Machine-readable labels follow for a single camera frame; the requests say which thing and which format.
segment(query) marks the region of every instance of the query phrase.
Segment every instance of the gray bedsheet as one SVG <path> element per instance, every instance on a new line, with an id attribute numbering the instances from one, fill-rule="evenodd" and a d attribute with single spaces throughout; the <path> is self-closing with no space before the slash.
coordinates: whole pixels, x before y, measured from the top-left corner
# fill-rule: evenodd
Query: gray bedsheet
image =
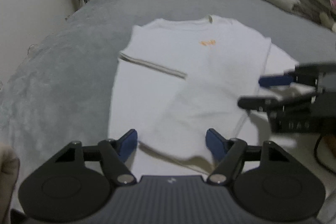
<path id="1" fill-rule="evenodd" d="M 336 60 L 334 33 L 262 0 L 91 0 L 0 92 L 0 141 L 21 159 L 18 183 L 71 140 L 94 145 L 107 137 L 117 55 L 133 25 L 207 14 L 239 20 L 300 62 Z"/>

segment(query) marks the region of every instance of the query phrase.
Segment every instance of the orange logo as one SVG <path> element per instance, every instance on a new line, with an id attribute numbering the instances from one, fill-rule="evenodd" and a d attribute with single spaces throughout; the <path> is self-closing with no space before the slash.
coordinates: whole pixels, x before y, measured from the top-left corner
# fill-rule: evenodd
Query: orange logo
<path id="1" fill-rule="evenodd" d="M 201 41 L 200 44 L 203 46 L 216 45 L 216 40 L 211 39 L 210 41 Z"/>

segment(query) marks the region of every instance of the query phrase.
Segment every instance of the wall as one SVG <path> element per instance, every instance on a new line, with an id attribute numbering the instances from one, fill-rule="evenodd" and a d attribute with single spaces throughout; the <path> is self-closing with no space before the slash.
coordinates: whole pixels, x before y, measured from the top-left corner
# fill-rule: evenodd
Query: wall
<path id="1" fill-rule="evenodd" d="M 7 82 L 31 44 L 61 30 L 73 12 L 72 0 L 0 0 L 0 81 Z"/>

